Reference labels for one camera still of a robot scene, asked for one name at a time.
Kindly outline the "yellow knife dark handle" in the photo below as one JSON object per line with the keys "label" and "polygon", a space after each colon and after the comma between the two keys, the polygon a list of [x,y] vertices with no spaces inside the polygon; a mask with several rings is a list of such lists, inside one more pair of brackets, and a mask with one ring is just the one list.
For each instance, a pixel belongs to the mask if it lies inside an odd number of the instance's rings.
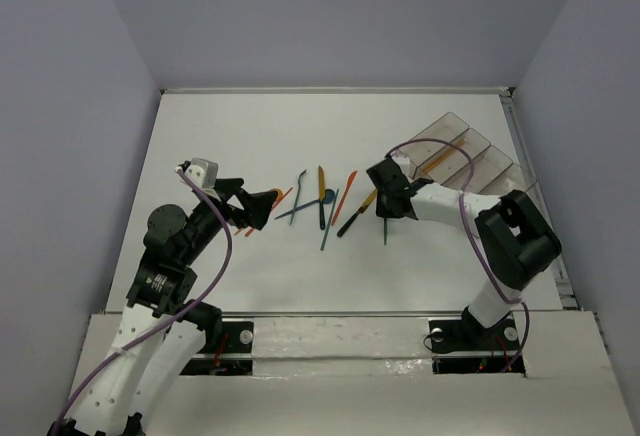
{"label": "yellow knife dark handle", "polygon": [[321,230],[325,230],[326,220],[325,220],[324,200],[326,197],[326,184],[325,184],[324,169],[321,165],[318,165],[317,167],[317,178],[318,178],[319,227]]}

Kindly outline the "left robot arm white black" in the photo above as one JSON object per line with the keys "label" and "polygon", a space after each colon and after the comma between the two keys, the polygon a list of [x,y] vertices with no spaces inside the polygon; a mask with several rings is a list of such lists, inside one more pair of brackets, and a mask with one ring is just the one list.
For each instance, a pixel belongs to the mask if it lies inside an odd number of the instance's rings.
{"label": "left robot arm white black", "polygon": [[192,265],[216,235],[231,242],[232,227],[262,229],[278,194],[248,193],[242,179],[218,180],[194,163],[176,172],[199,202],[191,213],[167,204],[149,216],[117,333],[52,423],[52,435],[144,434],[191,358],[224,342],[221,310],[189,296]]}

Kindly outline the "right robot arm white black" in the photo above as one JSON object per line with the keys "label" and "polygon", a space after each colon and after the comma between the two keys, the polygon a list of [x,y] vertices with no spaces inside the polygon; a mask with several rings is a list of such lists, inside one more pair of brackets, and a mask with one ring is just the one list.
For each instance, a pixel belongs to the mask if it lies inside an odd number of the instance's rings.
{"label": "right robot arm white black", "polygon": [[562,252],[541,212],[523,191],[503,196],[451,189],[428,179],[411,180],[387,157],[367,170],[376,189],[376,215],[456,227],[470,241],[487,282],[459,318],[430,329],[424,339],[435,354],[488,351],[504,332],[508,315],[531,281]]}

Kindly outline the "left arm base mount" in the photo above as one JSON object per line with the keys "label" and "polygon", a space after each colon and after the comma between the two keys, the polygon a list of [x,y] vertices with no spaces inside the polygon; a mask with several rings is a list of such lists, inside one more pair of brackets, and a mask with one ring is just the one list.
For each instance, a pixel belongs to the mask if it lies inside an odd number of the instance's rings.
{"label": "left arm base mount", "polygon": [[182,376],[251,376],[253,374],[254,322],[224,320],[215,342],[205,346],[186,364]]}

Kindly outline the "teal curved spoon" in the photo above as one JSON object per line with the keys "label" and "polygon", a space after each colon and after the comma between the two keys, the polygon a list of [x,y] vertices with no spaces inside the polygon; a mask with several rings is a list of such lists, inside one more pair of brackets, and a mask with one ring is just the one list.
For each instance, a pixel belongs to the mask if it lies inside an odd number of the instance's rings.
{"label": "teal curved spoon", "polygon": [[306,173],[307,173],[307,170],[304,169],[303,171],[301,171],[301,173],[298,175],[298,178],[297,178],[296,195],[295,195],[294,204],[293,204],[293,207],[291,209],[290,216],[289,216],[289,226],[292,226],[293,222],[294,222],[295,214],[296,214],[296,211],[298,209],[299,199],[300,199],[300,196],[301,196],[302,182],[303,182],[303,178],[306,175]]}

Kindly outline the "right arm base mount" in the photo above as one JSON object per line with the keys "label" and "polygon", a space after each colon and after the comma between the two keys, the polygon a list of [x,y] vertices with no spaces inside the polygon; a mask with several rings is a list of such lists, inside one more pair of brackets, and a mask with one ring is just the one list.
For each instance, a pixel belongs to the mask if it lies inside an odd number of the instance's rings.
{"label": "right arm base mount", "polygon": [[465,336],[458,319],[432,320],[423,346],[431,354],[436,375],[498,374],[507,365],[510,365],[508,373],[525,373],[522,359],[514,358],[520,338],[512,318],[479,340]]}

